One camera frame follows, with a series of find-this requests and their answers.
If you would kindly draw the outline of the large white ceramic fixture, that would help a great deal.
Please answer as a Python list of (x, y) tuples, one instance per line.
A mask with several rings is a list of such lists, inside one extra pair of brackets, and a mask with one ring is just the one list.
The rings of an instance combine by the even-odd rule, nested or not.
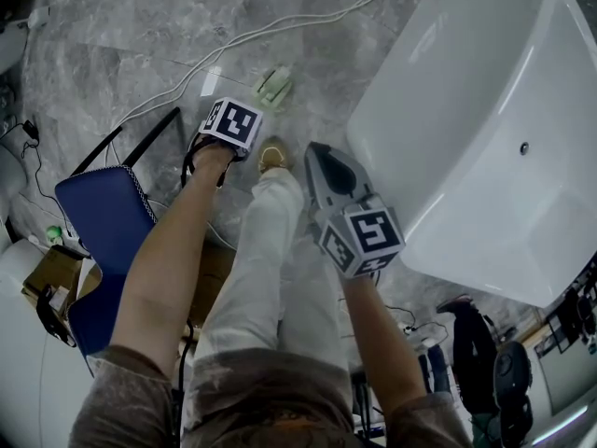
[(0, 444), (66, 448), (91, 375), (75, 348), (47, 334), (21, 295), (43, 258), (23, 239), (0, 253)]

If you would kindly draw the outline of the person's tan shoe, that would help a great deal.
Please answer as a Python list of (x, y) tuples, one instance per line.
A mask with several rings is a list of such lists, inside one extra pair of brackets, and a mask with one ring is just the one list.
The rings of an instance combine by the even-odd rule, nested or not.
[(285, 142), (277, 137), (266, 138), (257, 153), (258, 170), (261, 175), (272, 169), (291, 170), (293, 160), (287, 150)]

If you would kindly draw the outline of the person's beige printed shirt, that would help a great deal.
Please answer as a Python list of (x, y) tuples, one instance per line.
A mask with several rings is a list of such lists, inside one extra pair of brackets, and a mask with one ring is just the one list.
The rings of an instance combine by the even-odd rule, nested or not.
[(154, 362), (113, 345), (93, 363), (68, 448), (366, 448), (340, 393), (348, 375), (307, 357), (245, 349), (197, 361), (180, 439), (171, 382)]

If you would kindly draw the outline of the white power adapter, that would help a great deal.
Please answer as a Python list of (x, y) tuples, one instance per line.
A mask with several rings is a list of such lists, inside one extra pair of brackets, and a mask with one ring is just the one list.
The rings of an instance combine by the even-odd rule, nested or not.
[(37, 7), (33, 9), (27, 19), (27, 27), (29, 30), (34, 30), (35, 28), (40, 28), (48, 23), (50, 17), (50, 8), (48, 6), (45, 7)]

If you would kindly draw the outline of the blue upholstered chair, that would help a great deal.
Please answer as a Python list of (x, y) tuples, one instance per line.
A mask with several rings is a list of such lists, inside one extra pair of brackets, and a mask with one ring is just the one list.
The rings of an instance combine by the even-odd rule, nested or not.
[(102, 275), (99, 285), (77, 299), (67, 312), (71, 331), (84, 357), (109, 345), (127, 273), (157, 223), (132, 167), (179, 114), (179, 108), (171, 110), (123, 163), (91, 170), (90, 165), (122, 131), (117, 127), (71, 176), (55, 187), (57, 200), (79, 242)]

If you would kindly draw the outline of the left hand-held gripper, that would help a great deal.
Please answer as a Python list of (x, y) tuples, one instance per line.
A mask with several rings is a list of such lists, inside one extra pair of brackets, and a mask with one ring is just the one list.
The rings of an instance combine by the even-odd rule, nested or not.
[(237, 160), (244, 160), (255, 143), (262, 118), (260, 110), (224, 97), (214, 102), (200, 133), (226, 143), (235, 151)]

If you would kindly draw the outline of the white power strip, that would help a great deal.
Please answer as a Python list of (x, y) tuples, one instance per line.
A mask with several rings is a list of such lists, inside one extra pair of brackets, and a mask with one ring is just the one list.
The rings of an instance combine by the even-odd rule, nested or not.
[(74, 230), (64, 231), (62, 233), (62, 245), (85, 257), (90, 255), (89, 250), (82, 244), (82, 241)]

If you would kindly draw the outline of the person's white trousers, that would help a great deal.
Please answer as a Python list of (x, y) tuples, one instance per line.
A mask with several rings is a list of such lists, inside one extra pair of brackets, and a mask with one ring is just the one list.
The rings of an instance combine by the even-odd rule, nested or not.
[(253, 187), (243, 216), (231, 272), (201, 329), (194, 364), (245, 349), (266, 349), (307, 357), (348, 375), (341, 396), (351, 410), (352, 389), (340, 347), (340, 281), (322, 260), (310, 261), (298, 281), (283, 288), (281, 271), (304, 206), (302, 189), (286, 169), (272, 169)]

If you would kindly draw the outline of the person's right forearm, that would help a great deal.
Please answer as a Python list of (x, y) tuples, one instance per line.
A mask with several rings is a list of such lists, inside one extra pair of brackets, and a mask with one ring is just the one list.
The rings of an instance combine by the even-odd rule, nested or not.
[(426, 395), (418, 357), (370, 277), (346, 279), (342, 289), (365, 374), (389, 418)]

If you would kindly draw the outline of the person's left forearm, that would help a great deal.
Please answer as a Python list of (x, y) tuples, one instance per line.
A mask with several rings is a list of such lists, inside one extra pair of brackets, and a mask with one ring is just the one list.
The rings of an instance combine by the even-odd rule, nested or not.
[(232, 158), (221, 145), (196, 153), (193, 175), (144, 240), (125, 281), (111, 343), (147, 357), (168, 377), (196, 290), (216, 185)]

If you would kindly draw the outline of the white bathtub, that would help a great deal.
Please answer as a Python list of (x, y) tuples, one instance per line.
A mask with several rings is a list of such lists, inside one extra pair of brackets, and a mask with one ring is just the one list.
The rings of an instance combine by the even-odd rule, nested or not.
[(597, 42), (576, 0), (421, 0), (347, 139), (413, 271), (545, 307), (597, 253)]

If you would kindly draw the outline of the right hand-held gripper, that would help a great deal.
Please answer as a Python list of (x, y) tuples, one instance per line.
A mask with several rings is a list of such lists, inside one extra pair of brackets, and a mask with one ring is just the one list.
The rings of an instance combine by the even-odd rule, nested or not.
[(330, 145), (311, 142), (304, 154), (309, 192), (319, 209), (335, 197), (363, 197), (335, 210), (321, 229), (318, 245), (345, 278), (387, 267), (404, 248), (396, 213), (377, 193), (360, 163)]

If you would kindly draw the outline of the black-printed cardboard box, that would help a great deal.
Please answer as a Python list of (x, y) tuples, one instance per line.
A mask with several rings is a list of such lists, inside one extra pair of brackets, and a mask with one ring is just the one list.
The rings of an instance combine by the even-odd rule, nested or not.
[(48, 287), (49, 305), (65, 321), (71, 305), (89, 295), (101, 281), (102, 272), (93, 258), (54, 245), (26, 278), (21, 294), (35, 308), (38, 297)]

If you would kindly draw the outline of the black shelf rack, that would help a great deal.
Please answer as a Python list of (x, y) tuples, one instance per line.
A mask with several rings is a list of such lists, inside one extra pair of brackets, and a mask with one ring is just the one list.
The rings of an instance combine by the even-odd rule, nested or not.
[(563, 354), (576, 342), (597, 354), (597, 254), (548, 314), (547, 327), (547, 336), (535, 347), (539, 359), (555, 349)]

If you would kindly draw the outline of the black round device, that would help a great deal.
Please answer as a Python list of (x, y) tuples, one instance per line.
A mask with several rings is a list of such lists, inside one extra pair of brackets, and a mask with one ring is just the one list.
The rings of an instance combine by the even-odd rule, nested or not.
[(530, 360), (519, 342), (505, 343), (493, 366), (493, 396), (504, 448), (520, 448), (534, 422), (527, 395), (533, 382)]

